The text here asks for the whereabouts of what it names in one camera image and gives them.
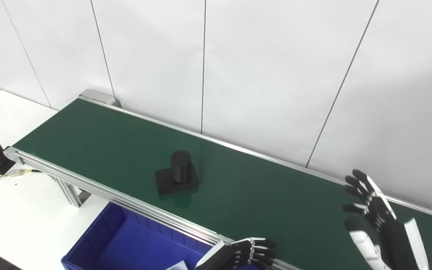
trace white wall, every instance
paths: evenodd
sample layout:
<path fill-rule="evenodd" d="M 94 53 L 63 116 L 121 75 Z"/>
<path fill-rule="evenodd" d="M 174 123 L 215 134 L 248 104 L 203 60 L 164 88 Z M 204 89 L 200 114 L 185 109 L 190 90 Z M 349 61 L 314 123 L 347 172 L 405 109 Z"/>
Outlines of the white wall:
<path fill-rule="evenodd" d="M 0 1 L 0 90 L 49 106 L 31 62 Z"/>
<path fill-rule="evenodd" d="M 203 133 L 305 166 L 375 3 L 208 0 Z"/>
<path fill-rule="evenodd" d="M 51 107 L 85 89 L 113 95 L 91 2 L 4 0 Z"/>
<path fill-rule="evenodd" d="M 56 109 L 101 90 L 299 165 L 376 4 L 3 1 L 0 90 Z M 379 3 L 308 165 L 339 178 L 365 170 L 432 208 L 432 1 Z"/>
<path fill-rule="evenodd" d="M 432 208 L 432 1 L 381 1 L 309 168 Z"/>
<path fill-rule="evenodd" d="M 93 2 L 122 107 L 199 132 L 204 1 Z"/>

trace white table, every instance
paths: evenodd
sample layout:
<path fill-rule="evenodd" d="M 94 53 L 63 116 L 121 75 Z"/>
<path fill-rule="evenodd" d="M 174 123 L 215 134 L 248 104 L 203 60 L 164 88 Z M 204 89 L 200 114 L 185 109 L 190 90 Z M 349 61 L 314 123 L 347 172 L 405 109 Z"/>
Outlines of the white table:
<path fill-rule="evenodd" d="M 1 145 L 12 145 L 55 113 L 0 91 Z M 16 164 L 14 168 L 28 167 Z M 63 270 L 61 258 L 106 203 L 92 195 L 75 208 L 43 173 L 1 178 L 0 257 L 23 270 Z"/>

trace connector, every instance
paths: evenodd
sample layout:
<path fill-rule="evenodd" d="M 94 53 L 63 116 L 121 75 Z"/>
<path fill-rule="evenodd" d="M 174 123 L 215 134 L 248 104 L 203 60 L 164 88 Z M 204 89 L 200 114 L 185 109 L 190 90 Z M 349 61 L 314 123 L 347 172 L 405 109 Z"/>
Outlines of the connector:
<path fill-rule="evenodd" d="M 22 176 L 25 173 L 30 172 L 30 169 L 12 169 L 9 171 L 9 173 L 3 175 L 3 176 L 10 176 L 10 177 L 16 177 L 16 176 Z"/>

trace fingertip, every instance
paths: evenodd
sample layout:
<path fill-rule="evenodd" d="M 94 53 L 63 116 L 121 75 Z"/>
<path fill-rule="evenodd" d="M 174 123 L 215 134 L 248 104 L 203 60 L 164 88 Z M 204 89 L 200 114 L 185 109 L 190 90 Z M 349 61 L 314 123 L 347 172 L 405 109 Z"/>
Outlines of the fingertip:
<path fill-rule="evenodd" d="M 344 181 L 346 181 L 346 183 L 348 183 L 348 184 L 350 184 L 350 185 L 352 185 L 352 186 L 356 186 L 356 185 L 359 183 L 359 180 L 356 179 L 356 178 L 354 178 L 354 177 L 351 176 L 351 175 L 347 175 L 347 176 L 344 178 Z"/>
<path fill-rule="evenodd" d="M 353 176 L 355 176 L 358 179 L 365 179 L 367 174 L 363 173 L 362 171 L 358 169 L 353 170 Z"/>
<path fill-rule="evenodd" d="M 363 230 L 363 226 L 361 225 L 360 221 L 355 217 L 347 217 L 344 219 L 344 226 L 348 232 Z"/>

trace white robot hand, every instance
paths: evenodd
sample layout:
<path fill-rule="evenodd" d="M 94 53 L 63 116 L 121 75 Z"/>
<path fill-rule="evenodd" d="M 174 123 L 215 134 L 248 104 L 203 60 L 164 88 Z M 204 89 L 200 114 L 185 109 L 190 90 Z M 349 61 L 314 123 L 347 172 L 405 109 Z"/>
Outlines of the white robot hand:
<path fill-rule="evenodd" d="M 231 270 L 245 265 L 255 265 L 261 270 L 273 265 L 276 254 L 271 250 L 275 243 L 266 238 L 249 237 L 226 244 L 220 241 L 196 265 L 195 270 Z"/>
<path fill-rule="evenodd" d="M 398 221 L 391 205 L 374 181 L 362 171 L 346 176 L 345 190 L 364 204 L 344 205 L 345 212 L 362 214 L 379 232 L 381 246 L 373 244 L 355 217 L 344 223 L 354 244 L 373 270 L 429 270 L 425 246 L 415 219 Z"/>

